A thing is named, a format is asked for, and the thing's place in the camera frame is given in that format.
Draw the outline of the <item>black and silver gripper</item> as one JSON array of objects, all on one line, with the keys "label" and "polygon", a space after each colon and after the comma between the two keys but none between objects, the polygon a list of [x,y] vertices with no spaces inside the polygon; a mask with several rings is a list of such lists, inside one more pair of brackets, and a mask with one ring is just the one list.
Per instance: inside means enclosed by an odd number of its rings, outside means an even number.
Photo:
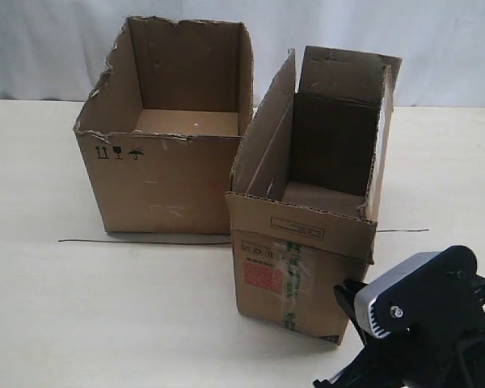
[{"label": "black and silver gripper", "polygon": [[359,335],[354,360],[315,387],[485,387],[485,277],[474,252],[419,252],[335,299]]}]

